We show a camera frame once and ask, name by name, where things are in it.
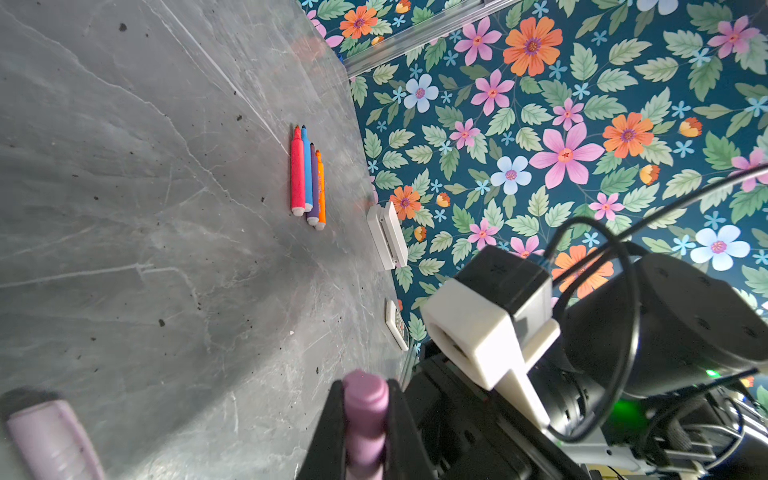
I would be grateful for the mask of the white rectangular box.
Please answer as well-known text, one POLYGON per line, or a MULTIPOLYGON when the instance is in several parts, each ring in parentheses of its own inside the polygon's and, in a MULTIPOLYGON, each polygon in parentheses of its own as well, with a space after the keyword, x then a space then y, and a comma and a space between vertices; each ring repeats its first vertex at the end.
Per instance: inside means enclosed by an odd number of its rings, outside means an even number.
POLYGON ((403 268, 408 262, 408 249, 394 204, 373 205, 367 222, 376 251, 385 270, 403 268))

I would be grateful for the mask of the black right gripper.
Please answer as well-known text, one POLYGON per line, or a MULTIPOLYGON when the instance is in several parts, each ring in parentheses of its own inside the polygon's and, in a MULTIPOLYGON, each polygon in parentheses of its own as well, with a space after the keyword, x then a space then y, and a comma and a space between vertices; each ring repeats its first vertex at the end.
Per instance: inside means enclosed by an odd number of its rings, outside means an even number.
POLYGON ((414 367, 405 397, 438 479, 589 477, 500 394, 474 385, 443 354, 414 367))

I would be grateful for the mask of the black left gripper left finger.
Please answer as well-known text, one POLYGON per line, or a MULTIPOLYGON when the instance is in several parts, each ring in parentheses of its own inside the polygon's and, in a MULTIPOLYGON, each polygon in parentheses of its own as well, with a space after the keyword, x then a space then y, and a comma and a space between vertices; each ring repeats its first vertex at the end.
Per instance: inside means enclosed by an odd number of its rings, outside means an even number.
POLYGON ((331 385, 297 480, 346 478, 345 428, 344 385, 337 380, 331 385))

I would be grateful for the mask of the orange marker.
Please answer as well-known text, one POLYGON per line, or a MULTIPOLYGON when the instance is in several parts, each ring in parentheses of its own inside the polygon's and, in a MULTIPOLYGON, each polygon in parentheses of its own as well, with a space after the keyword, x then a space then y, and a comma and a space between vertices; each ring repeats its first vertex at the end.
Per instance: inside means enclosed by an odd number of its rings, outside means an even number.
POLYGON ((325 173, 324 164, 322 160, 322 153, 317 150, 316 158, 318 160, 318 222, 315 228, 318 231, 322 231, 326 226, 326 197, 325 197, 325 173))

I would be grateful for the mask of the translucent purple pen cap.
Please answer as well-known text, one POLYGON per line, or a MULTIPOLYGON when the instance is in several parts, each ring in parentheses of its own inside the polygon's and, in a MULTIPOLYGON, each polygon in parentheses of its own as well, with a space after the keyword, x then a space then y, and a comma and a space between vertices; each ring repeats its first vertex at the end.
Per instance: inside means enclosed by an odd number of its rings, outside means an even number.
POLYGON ((70 404, 51 400, 22 409, 6 422, 34 479, 105 479, 85 428, 70 404))

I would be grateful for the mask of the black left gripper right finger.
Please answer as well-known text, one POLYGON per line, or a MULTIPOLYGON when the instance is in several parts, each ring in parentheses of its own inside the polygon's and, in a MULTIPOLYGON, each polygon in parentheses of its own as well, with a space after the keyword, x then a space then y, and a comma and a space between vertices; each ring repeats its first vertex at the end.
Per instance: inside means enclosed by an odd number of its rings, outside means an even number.
POLYGON ((436 479, 420 429, 438 404, 438 390, 416 379, 407 390, 388 379, 384 479, 436 479))

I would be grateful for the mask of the purple marker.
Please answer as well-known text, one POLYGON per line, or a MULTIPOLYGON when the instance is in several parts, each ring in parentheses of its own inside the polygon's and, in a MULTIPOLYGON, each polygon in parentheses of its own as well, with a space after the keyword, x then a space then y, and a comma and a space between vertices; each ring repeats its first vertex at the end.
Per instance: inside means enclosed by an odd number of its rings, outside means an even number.
POLYGON ((312 191, 312 207, 307 213, 307 222, 309 225, 315 227, 319 223, 319 161, 317 158, 317 152, 315 145, 310 143, 310 167, 311 167, 311 191, 312 191))

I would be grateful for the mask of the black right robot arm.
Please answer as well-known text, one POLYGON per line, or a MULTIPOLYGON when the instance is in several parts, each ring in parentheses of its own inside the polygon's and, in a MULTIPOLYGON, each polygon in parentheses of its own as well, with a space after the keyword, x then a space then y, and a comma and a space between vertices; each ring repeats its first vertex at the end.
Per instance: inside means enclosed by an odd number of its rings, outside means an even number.
POLYGON ((763 479, 745 380, 767 326, 725 282, 630 247, 555 299, 541 257, 480 252, 422 306, 406 390, 437 479, 763 479))

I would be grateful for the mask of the pink highlighter marker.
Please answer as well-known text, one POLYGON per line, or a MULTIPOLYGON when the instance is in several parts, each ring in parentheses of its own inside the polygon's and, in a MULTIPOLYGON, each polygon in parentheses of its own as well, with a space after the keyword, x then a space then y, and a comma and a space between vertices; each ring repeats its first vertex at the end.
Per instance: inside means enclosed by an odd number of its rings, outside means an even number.
POLYGON ((291 141, 291 198, 290 208, 294 216, 306 212, 304 146, 300 126, 294 128, 291 141))

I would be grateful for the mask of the blue marker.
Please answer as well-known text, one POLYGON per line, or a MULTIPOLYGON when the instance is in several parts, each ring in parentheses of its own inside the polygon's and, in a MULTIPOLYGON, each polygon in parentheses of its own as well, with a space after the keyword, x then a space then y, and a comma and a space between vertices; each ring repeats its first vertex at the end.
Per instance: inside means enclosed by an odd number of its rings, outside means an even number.
POLYGON ((308 130, 305 125, 301 127, 301 139, 303 142, 304 154, 304 180, 305 180, 305 212, 309 213, 314 206, 314 196, 312 188, 312 164, 311 164, 311 146, 308 130))

